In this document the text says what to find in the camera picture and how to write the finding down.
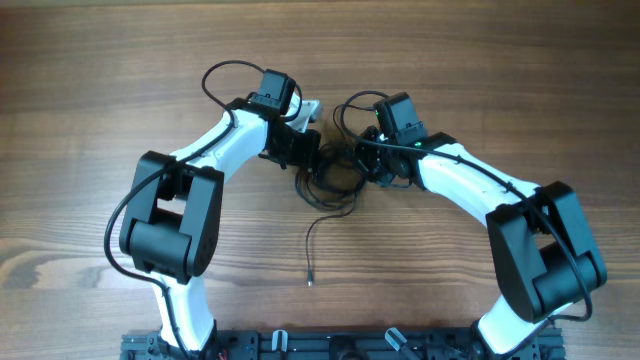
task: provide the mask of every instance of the brown tabletop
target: brown tabletop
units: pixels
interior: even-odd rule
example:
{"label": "brown tabletop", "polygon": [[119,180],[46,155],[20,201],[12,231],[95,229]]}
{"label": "brown tabletop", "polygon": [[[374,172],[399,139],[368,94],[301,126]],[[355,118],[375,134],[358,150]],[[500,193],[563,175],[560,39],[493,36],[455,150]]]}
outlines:
{"label": "brown tabletop", "polygon": [[[336,135],[329,110],[353,93],[407,91],[431,132],[518,178],[570,184],[609,282],[590,322],[558,323],[569,358],[637,358],[640,12],[622,6],[0,10],[0,359],[113,359],[122,334],[159,327],[150,287],[105,260],[104,226],[144,152],[184,147],[218,122],[200,79],[232,58],[287,72],[320,99],[324,138]],[[259,80],[230,67],[209,86],[230,101]],[[468,326],[498,298],[486,230],[415,187],[368,186],[351,216],[322,223],[307,287],[304,235],[320,213],[296,196],[294,174],[256,158],[225,185],[205,273],[221,329]]]}

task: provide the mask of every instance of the wooden surface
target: wooden surface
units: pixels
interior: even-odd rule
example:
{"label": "wooden surface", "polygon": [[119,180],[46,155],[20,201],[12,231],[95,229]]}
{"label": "wooden surface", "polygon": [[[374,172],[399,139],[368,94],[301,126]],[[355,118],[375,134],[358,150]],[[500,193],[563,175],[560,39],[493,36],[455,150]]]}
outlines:
{"label": "wooden surface", "polygon": [[[609,283],[589,323],[559,324],[569,356],[637,358],[638,8],[449,3],[0,10],[0,359],[113,359],[122,334],[160,325],[149,286],[104,259],[104,226],[145,151],[217,123],[199,82],[230,58],[289,73],[326,108],[408,91],[432,132],[516,177],[571,184]],[[259,80],[233,67],[209,86],[228,101]],[[332,136],[328,113],[315,127]],[[319,213],[293,171],[254,159],[224,191],[206,272],[222,329],[467,326],[499,295],[485,230],[440,196],[369,186],[315,232],[308,288]]]}

